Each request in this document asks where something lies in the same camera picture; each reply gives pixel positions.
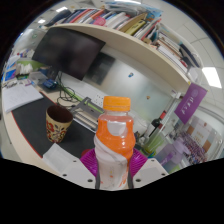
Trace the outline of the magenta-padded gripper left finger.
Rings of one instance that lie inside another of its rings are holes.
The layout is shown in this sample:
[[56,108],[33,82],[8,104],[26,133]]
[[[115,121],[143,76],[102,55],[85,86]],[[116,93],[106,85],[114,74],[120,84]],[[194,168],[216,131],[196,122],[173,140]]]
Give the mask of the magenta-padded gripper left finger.
[[84,188],[99,189],[100,177],[95,150],[87,149],[80,159],[75,158],[62,172],[62,177]]

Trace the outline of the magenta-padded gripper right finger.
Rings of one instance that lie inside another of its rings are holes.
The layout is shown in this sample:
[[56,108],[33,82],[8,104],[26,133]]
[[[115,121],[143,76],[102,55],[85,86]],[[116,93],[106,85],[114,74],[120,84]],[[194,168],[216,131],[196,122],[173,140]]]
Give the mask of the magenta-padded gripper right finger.
[[155,158],[147,158],[137,149],[133,150],[128,173],[130,189],[141,188],[165,176],[168,176],[167,171]]

